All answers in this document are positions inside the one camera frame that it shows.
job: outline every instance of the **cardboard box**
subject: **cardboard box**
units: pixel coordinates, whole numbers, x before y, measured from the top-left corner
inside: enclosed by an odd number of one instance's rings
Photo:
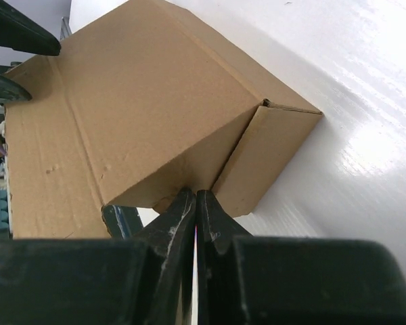
[[[321,113],[188,11],[132,0],[9,72],[14,236],[108,236],[105,204],[212,188],[249,213]]]

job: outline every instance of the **open cardboard box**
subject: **open cardboard box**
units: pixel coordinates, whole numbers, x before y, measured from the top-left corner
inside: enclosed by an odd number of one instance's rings
[[[245,215],[321,118],[163,0],[129,1],[7,76],[33,96],[7,106],[15,238],[106,237],[105,204],[161,211],[183,186]]]

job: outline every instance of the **cardboard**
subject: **cardboard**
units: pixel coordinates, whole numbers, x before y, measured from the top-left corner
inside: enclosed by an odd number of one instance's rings
[[[7,106],[15,238],[106,237],[105,204],[162,210],[183,186],[246,214],[321,118],[163,0],[126,2],[7,76],[33,96]]]

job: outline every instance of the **white surface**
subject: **white surface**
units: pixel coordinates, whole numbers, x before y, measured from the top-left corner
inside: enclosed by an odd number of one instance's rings
[[[60,36],[62,17],[69,16],[71,0],[5,0],[18,11],[48,30],[57,38]],[[32,54],[0,47],[0,64],[9,65],[11,61],[25,61]]]
[[[102,0],[83,1],[87,21]],[[325,113],[254,234],[367,238],[406,275],[406,0],[176,0]]]

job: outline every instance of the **white table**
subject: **white table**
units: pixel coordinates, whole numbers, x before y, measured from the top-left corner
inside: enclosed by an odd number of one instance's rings
[[[71,28],[122,2],[72,0]],[[174,2],[325,113],[238,221],[260,235],[377,240],[406,275],[406,0]]]

